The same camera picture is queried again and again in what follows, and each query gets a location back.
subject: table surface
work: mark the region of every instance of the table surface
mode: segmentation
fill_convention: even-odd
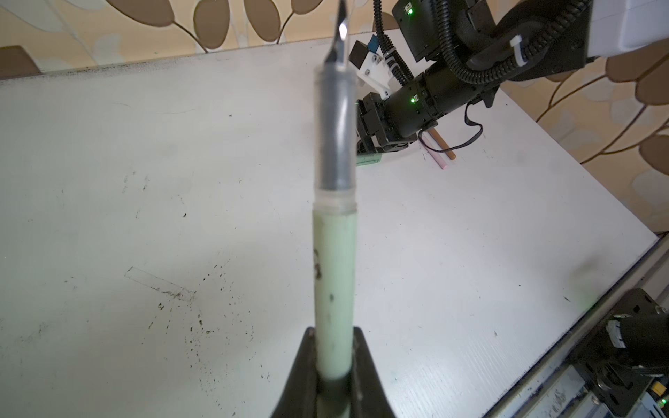
[[[270,413],[313,323],[328,43],[0,83],[3,415]],[[504,93],[470,117],[446,170],[357,169],[355,323],[398,417],[485,413],[656,240]]]

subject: wallpaper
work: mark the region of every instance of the wallpaper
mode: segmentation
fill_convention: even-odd
[[[351,32],[371,0],[348,0]],[[499,19],[517,0],[488,0]],[[397,27],[383,2],[384,26]],[[0,79],[330,37],[337,0],[0,0]],[[650,229],[669,230],[669,41],[502,89]]]

